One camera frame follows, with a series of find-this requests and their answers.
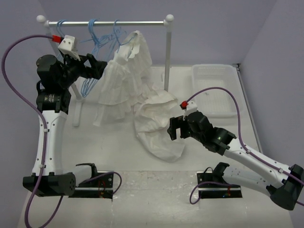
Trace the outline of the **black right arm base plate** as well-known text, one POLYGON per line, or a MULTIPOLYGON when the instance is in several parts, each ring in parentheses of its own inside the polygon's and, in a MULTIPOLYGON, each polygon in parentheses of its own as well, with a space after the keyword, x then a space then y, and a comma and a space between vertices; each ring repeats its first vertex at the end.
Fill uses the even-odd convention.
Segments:
POLYGON ((242 198, 240 186, 223 186, 228 184, 223 179, 224 171, 229 165, 220 162, 215 168, 207 167, 205 171, 197 172, 199 186, 199 196, 202 199, 231 199, 242 198))

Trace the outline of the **white skirt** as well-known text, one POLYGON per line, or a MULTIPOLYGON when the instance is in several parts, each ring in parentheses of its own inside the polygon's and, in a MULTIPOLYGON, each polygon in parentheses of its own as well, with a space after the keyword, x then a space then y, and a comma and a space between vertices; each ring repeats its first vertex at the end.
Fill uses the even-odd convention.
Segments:
POLYGON ((148 83, 133 109, 137 139, 147 152, 165 162, 177 161, 185 148, 185 143, 172 141, 167 133, 171 111, 177 104, 176 96, 148 83))

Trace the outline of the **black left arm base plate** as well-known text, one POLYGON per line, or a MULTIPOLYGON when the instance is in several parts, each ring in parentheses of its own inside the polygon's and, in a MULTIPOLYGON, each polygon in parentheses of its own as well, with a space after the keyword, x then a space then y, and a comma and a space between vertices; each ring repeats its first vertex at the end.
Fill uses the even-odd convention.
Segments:
POLYGON ((69 198, 81 198, 81 199, 113 199, 113 179, 114 174, 112 172, 98 171, 96 176, 105 174, 103 177, 99 177, 96 180, 92 180, 86 183, 79 184, 72 196, 69 198))

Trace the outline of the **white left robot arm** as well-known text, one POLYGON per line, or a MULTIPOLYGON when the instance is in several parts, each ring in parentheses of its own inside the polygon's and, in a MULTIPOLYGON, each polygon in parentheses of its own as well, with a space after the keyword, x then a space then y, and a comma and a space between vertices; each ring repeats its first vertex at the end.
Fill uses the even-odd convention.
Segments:
POLYGON ((100 79, 107 62, 91 54, 74 59, 69 55, 59 61, 44 55, 36 61, 39 115, 39 140, 36 161, 30 176, 23 178, 23 187, 39 197, 72 196, 75 188, 85 183, 92 187, 99 175, 93 163, 77 164, 66 171, 62 166, 62 141, 71 100, 70 86, 80 77, 100 79))

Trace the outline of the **blue wire hanger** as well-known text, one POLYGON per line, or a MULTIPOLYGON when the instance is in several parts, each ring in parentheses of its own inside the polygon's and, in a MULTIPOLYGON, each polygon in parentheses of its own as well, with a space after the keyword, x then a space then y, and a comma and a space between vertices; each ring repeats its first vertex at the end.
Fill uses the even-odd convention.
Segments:
MULTIPOLYGON (((63 24, 64 22, 66 22, 66 20, 65 20, 65 19, 61 19, 61 20, 59 20, 59 21, 57 22, 57 24, 56 24, 56 30, 57 30, 57 33, 60 35, 60 37, 64 37, 64 36, 65 36, 64 32, 63 32, 62 29, 61 29, 61 26, 62 26, 62 24, 63 24)), ((59 61, 62 61, 62 60, 63 60, 63 56, 62 56, 61 53, 59 53, 57 57, 58 57, 58 60, 59 60, 59 61)))

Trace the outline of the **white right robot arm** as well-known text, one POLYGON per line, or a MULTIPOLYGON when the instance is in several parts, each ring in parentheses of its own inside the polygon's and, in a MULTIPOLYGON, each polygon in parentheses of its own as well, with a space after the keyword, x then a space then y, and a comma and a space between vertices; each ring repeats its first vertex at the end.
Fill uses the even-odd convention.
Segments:
POLYGON ((199 111, 169 120, 167 132, 171 140, 176 140, 177 129, 182 139, 191 137, 208 151, 233 159, 250 169, 249 172, 237 172, 221 162, 212 174, 212 182, 216 186, 238 185, 259 191, 289 211, 299 203, 304 187, 304 169, 301 166, 282 164, 253 150, 240 137, 224 128, 214 127, 199 111))

